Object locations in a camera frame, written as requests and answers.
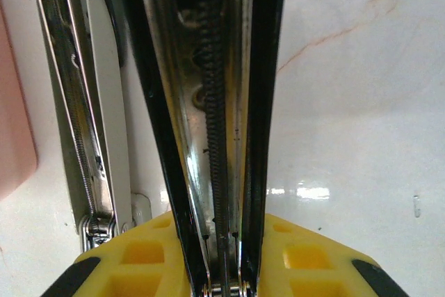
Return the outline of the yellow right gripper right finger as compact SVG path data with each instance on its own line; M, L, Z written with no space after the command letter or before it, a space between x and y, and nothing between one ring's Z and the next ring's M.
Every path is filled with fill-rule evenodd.
M266 214L258 296L406 296L371 257Z

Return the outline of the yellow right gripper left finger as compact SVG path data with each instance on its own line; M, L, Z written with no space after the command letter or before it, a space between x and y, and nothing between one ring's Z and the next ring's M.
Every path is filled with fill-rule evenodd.
M200 296L207 274L199 247L181 244L173 213L79 255L44 296Z

